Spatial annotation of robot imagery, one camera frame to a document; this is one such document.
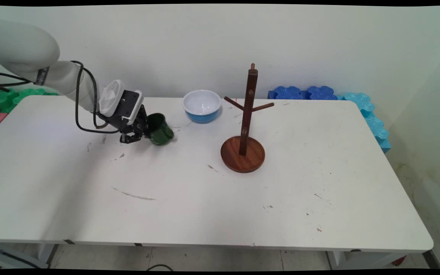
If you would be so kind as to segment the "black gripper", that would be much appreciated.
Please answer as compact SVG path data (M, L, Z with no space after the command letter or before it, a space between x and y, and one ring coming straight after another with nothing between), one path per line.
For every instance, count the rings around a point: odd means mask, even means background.
M130 121L123 117L129 117L132 111L133 107L119 105L115 113L107 118L110 125L120 130L120 143L130 144L143 138L150 139L148 131L154 131L154 113L148 115L145 106L141 105L132 124L128 124Z

